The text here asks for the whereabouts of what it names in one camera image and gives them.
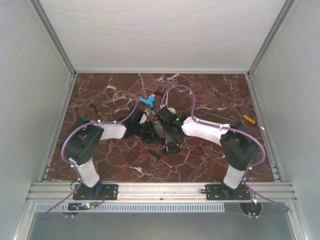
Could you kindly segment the black fuse box base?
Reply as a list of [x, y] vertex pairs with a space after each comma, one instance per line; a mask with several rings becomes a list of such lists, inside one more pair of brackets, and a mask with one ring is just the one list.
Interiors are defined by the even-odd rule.
[[181, 151], [180, 144], [177, 141], [166, 141], [162, 139], [162, 152], [164, 155], [179, 154]]

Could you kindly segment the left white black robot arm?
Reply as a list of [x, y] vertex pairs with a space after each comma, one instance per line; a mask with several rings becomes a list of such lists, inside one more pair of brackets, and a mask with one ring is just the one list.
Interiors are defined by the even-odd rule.
[[157, 133], [147, 113], [141, 108], [133, 108], [127, 116], [116, 121], [90, 121], [80, 117], [74, 122], [60, 143], [61, 158], [75, 168], [78, 180], [85, 186], [85, 193], [91, 199], [103, 193], [101, 178], [93, 163], [93, 156], [101, 141], [121, 140], [132, 136], [147, 144], [159, 143]]

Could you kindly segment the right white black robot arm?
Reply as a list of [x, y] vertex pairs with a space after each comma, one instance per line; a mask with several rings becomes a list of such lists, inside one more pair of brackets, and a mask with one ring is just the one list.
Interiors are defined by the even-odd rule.
[[240, 191], [247, 167], [257, 155], [258, 145], [248, 137], [248, 129], [241, 122], [214, 127], [213, 122], [189, 115], [181, 115], [164, 106], [156, 114], [166, 140], [182, 140], [183, 136], [197, 137], [220, 146], [226, 157], [228, 168], [223, 182], [207, 193], [223, 200], [231, 200]]

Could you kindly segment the clear plastic fuse box cover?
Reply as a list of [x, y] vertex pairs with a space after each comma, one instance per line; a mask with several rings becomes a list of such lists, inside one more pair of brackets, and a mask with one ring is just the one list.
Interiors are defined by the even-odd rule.
[[156, 130], [157, 134], [160, 136], [160, 138], [164, 137], [164, 130], [160, 122], [158, 122], [155, 126], [154, 129]]

